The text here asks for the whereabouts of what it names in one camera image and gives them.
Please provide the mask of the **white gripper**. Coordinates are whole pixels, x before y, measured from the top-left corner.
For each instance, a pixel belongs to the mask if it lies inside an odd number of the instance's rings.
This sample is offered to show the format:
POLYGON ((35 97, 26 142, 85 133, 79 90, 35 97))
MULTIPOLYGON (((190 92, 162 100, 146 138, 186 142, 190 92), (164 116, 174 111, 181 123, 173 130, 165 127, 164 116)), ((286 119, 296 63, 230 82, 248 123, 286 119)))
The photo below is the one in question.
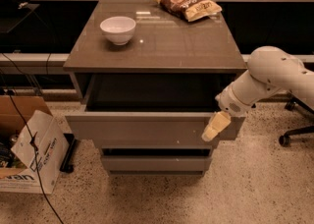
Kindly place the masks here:
POLYGON ((231 85, 217 94, 215 100, 222 111, 215 112, 210 118, 202 134, 205 141, 212 140, 223 131, 231 123, 231 116, 242 117, 252 107, 251 104, 245 104, 236 97, 231 85))

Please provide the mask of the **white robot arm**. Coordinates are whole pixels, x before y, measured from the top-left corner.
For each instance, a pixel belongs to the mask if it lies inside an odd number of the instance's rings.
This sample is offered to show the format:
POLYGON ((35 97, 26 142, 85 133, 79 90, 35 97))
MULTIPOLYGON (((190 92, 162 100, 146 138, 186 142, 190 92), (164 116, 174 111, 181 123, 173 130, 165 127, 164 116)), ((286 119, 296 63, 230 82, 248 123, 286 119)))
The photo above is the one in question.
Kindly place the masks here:
POLYGON ((248 57, 247 70, 216 95, 220 111, 209 120, 202 139, 211 141, 231 123, 232 117, 243 116, 256 102, 280 90, 314 109, 314 72, 278 47, 255 49, 248 57))

